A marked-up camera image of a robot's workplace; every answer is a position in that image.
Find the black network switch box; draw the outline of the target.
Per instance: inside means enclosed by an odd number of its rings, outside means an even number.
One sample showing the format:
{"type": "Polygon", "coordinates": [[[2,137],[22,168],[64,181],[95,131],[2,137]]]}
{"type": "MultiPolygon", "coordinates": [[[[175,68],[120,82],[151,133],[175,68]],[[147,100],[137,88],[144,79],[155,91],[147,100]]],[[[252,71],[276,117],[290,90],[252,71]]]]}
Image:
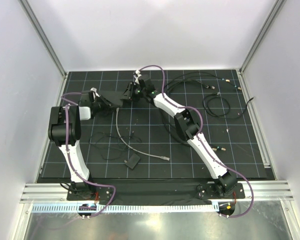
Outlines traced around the black network switch box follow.
{"type": "Polygon", "coordinates": [[[122,91],[101,90],[100,95],[103,97],[107,104],[113,107],[119,108],[123,106],[122,91]]]}

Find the black ethernet cable pulled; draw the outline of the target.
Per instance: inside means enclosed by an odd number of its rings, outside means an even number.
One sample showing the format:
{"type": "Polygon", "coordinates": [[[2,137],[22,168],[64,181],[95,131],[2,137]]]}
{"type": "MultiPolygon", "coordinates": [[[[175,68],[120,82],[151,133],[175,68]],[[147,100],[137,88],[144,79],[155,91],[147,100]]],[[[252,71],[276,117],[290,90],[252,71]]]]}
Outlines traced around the black ethernet cable pulled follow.
{"type": "Polygon", "coordinates": [[[171,93],[177,86],[182,85],[182,84],[183,85],[184,84],[198,84],[198,85],[200,85],[201,87],[203,87],[205,89],[211,89],[211,90],[216,89],[215,86],[205,84],[205,83],[201,82],[200,80],[187,78],[187,79],[173,79],[173,80],[171,80],[170,82],[168,82],[165,85],[165,88],[166,88],[165,92],[166,93],[171,93]]]}

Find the thick black cable lifted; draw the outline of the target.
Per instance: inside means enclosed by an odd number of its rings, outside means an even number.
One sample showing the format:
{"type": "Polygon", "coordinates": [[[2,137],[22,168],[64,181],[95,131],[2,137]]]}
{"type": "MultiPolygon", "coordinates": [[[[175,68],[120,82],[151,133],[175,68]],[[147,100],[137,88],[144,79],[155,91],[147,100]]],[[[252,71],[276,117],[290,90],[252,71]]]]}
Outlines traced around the thick black cable lifted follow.
{"type": "Polygon", "coordinates": [[[201,71],[201,70],[197,70],[197,71],[191,71],[191,72],[187,72],[187,73],[183,73],[181,75],[178,75],[176,77],[174,77],[173,79],[171,80],[185,80],[185,79],[194,79],[194,80],[199,80],[203,83],[203,79],[204,78],[214,78],[216,80],[220,80],[222,81],[222,77],[219,77],[215,74],[212,74],[212,73],[209,73],[207,71],[201,71]]]}

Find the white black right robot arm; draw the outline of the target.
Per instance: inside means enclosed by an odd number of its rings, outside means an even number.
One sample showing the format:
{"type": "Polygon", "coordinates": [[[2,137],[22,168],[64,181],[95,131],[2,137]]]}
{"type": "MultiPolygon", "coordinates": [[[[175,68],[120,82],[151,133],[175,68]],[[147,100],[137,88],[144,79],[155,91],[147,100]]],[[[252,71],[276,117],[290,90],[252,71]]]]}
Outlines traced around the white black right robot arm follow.
{"type": "Polygon", "coordinates": [[[166,93],[156,90],[149,78],[131,81],[123,93],[123,99],[134,102],[145,99],[154,107],[167,113],[174,119],[178,137],[189,144],[207,167],[213,181],[216,194],[220,198],[235,195],[238,180],[235,171],[222,163],[208,144],[202,133],[203,118],[192,106],[184,106],[172,100],[166,93]]]}

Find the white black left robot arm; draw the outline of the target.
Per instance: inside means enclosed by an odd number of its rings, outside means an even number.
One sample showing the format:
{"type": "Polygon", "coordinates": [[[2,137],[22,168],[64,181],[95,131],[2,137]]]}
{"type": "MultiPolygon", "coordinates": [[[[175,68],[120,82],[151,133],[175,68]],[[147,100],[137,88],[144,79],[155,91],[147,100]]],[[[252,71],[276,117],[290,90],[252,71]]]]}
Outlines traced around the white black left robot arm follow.
{"type": "Polygon", "coordinates": [[[81,150],[81,122],[93,119],[96,113],[110,109],[114,104],[100,95],[96,88],[66,93],[61,98],[68,104],[51,108],[47,130],[49,140],[62,152],[70,171],[70,183],[60,185],[67,190],[70,199],[84,200],[99,197],[100,189],[105,188],[108,200],[116,193],[116,187],[93,182],[81,150]]]}

